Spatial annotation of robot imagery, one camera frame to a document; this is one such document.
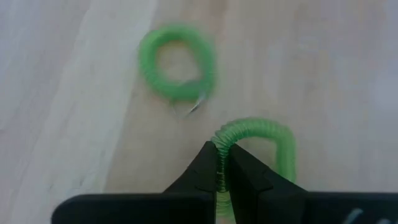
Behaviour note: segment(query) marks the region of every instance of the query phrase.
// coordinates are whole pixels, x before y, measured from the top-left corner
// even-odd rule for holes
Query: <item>light wood surface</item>
[[[0,223],[50,223],[76,194],[159,192],[247,116],[291,127],[305,189],[398,191],[397,15],[395,0],[1,1]],[[218,53],[216,92],[187,119],[137,72],[139,41],[170,22]],[[200,75],[181,44],[159,66]],[[240,144],[274,165],[272,144]]]

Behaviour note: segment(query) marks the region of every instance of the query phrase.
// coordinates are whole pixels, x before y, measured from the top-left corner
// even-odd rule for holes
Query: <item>black tool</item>
[[[165,192],[76,196],[55,209],[52,224],[215,223],[216,164],[206,142]],[[228,170],[237,224],[398,223],[398,194],[307,192],[238,145]]]

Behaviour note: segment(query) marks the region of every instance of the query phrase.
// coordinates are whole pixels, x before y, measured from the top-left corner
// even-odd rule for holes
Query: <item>green coil ring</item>
[[[168,79],[156,65],[159,47],[170,41],[185,42],[198,62],[202,77],[194,82],[181,84]],[[170,101],[195,101],[205,95],[208,97],[215,85],[215,51],[199,31],[183,26],[171,25],[149,32],[139,47],[139,70],[149,86]]]
[[[290,129],[276,121],[262,118],[237,119],[222,126],[211,141],[217,148],[217,215],[234,219],[229,186],[226,176],[230,147],[240,139],[261,137],[274,141],[276,150],[276,172],[295,182],[295,141]]]

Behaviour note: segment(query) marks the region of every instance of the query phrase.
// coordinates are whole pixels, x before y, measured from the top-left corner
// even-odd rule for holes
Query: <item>green spiral keychain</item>
[[[158,49],[171,41],[182,41],[192,50],[202,76],[199,80],[180,83],[166,77],[156,64]],[[214,47],[194,28],[174,24],[149,32],[139,48],[139,69],[148,85],[161,96],[175,101],[197,101],[189,113],[211,95],[215,85]]]
[[[156,53],[167,42],[180,40],[193,51],[202,72],[200,80],[180,84],[169,80],[156,65]],[[213,46],[200,33],[187,26],[165,26],[148,33],[141,41],[139,68],[149,86],[170,101],[197,101],[189,113],[194,111],[204,98],[210,96],[215,85],[215,52]],[[211,139],[218,150],[217,214],[233,217],[233,210],[226,180],[226,161],[229,148],[238,140],[261,137],[275,142],[276,171],[287,180],[295,181],[295,143],[290,129],[275,121],[262,118],[246,118],[232,121],[216,132]]]

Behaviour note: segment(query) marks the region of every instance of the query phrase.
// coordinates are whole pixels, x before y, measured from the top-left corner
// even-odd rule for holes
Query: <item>wood grain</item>
[[[305,189],[398,191],[397,15],[394,0],[1,1],[0,223],[50,223],[76,194],[160,192],[247,116],[290,126]],[[218,54],[215,94],[187,119],[137,71],[139,41],[171,22]],[[159,58],[200,76],[181,44]],[[274,165],[271,143],[239,143]]]

